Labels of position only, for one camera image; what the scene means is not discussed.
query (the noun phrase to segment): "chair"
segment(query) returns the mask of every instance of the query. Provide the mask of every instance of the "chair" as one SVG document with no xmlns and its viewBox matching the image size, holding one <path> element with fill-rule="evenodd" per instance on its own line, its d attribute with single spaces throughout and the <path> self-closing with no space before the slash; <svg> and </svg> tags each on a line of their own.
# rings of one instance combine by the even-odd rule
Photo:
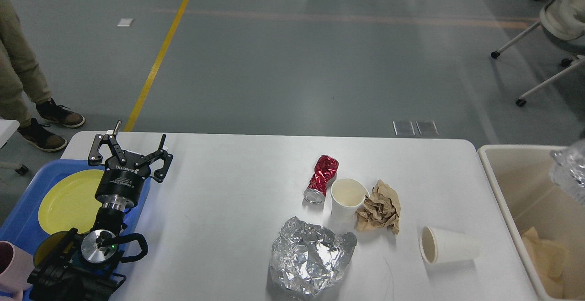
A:
<svg viewBox="0 0 585 301">
<path fill-rule="evenodd" d="M 539 18 L 539 21 L 514 37 L 506 45 L 493 51 L 491 57 L 497 59 L 510 45 L 516 43 L 538 26 L 542 26 L 543 32 L 551 43 L 572 54 L 572 58 L 561 61 L 561 66 L 566 67 L 564 70 L 518 97 L 516 105 L 519 107 L 526 105 L 526 97 L 585 63 L 585 58 L 578 57 L 578 55 L 585 55 L 585 0 L 552 0 L 541 9 Z"/>
<path fill-rule="evenodd" d="M 2 120 L 0 118 L 0 149 L 4 147 L 6 141 L 18 128 L 18 122 L 14 120 Z M 24 175 L 29 171 L 25 165 L 21 163 L 0 162 L 0 169 L 12 169 L 20 175 Z"/>
</svg>

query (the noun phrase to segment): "paper cup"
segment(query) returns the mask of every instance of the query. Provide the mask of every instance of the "paper cup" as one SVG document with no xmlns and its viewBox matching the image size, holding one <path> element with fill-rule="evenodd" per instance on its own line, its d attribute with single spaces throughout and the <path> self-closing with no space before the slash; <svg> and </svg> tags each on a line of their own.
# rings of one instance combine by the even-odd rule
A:
<svg viewBox="0 0 585 301">
<path fill-rule="evenodd" d="M 31 288 L 27 279 L 35 269 L 33 256 L 8 241 L 0 241 L 0 290 L 13 293 L 13 297 L 0 300 L 22 300 L 23 290 Z"/>
<path fill-rule="evenodd" d="M 440 228 L 422 228 L 419 246 L 422 258 L 430 264 L 471 260 L 480 254 L 476 238 Z"/>
<path fill-rule="evenodd" d="M 331 216 L 349 219 L 370 192 L 361 183 L 352 179 L 335 180 L 331 185 Z"/>
</svg>

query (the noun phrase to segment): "crumpled brown paper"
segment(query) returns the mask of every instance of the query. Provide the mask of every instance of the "crumpled brown paper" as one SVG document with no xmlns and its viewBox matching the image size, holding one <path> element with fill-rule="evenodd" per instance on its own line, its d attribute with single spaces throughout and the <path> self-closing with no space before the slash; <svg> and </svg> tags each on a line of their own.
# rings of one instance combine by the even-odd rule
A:
<svg viewBox="0 0 585 301">
<path fill-rule="evenodd" d="M 399 195 L 382 180 L 372 188 L 372 194 L 364 201 L 364 206 L 356 211 L 357 230 L 374 230 L 381 227 L 390 227 L 398 234 L 400 220 Z"/>
<path fill-rule="evenodd" d="M 569 254 L 568 250 L 557 241 L 540 239 L 534 227 L 522 234 L 522 241 L 545 291 L 551 297 L 562 299 L 564 281 L 560 276 Z"/>
</svg>

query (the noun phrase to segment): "beige bin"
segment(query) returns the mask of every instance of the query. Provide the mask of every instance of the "beige bin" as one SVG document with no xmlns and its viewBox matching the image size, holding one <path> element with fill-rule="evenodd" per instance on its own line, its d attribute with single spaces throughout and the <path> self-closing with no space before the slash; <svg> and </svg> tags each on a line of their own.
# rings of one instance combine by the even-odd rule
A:
<svg viewBox="0 0 585 301">
<path fill-rule="evenodd" d="M 585 299 L 585 206 L 549 179 L 551 150 L 563 147 L 486 145 L 477 152 L 514 244 L 539 297 L 550 297 L 532 265 L 518 231 L 535 227 L 543 239 L 561 242 L 569 251 L 563 269 L 564 299 Z"/>
</svg>

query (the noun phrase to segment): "gray floor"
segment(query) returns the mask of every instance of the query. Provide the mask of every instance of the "gray floor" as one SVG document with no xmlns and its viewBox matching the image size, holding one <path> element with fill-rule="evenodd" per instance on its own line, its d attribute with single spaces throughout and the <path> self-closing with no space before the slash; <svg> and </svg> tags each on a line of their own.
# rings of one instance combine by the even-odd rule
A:
<svg viewBox="0 0 585 301">
<path fill-rule="evenodd" d="M 108 130 L 128 119 L 181 0 L 12 2 L 56 101 L 86 116 L 82 130 Z M 191 0 L 134 131 L 395 137 L 393 121 L 434 120 L 476 147 L 568 145 L 583 135 L 585 70 L 519 108 L 564 53 L 537 30 L 489 57 L 543 4 Z M 19 135 L 0 151 L 32 171 L 59 157 Z M 0 171 L 0 222 L 31 178 Z"/>
</svg>

